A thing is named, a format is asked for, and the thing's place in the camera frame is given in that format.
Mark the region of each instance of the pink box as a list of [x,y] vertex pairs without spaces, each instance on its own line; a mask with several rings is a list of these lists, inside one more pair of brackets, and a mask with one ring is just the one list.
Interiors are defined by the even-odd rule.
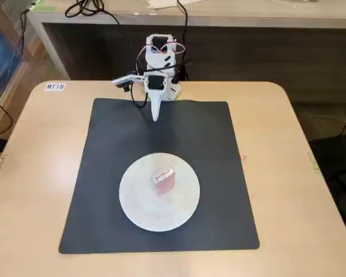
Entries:
[[157,195],[170,192],[174,187],[174,171],[171,167],[151,176],[151,180],[155,184]]

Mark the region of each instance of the wooden table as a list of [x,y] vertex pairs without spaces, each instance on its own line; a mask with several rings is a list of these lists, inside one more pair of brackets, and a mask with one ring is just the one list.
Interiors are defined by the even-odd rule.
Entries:
[[[64,57],[60,57],[52,31],[44,24],[116,24],[106,14],[66,18],[64,12],[76,0],[42,0],[28,17],[64,78],[72,75]],[[104,0],[105,9],[122,25],[183,26],[184,14],[178,8],[153,9],[146,0]],[[346,29],[346,0],[182,0],[191,27],[279,27]]]
[[0,161],[0,276],[346,277],[345,226],[285,92],[272,83],[190,82],[180,96],[228,102],[259,249],[59,254],[93,100],[129,94],[107,81],[46,86],[33,90]]

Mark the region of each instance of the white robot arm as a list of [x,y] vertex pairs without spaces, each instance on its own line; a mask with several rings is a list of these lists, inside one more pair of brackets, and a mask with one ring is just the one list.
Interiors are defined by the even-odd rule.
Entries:
[[113,80],[117,87],[126,89],[132,83],[144,83],[151,101],[151,113],[157,121],[161,101],[169,101],[171,80],[175,75],[176,39],[172,35],[154,34],[146,38],[147,70],[144,75],[130,74]]

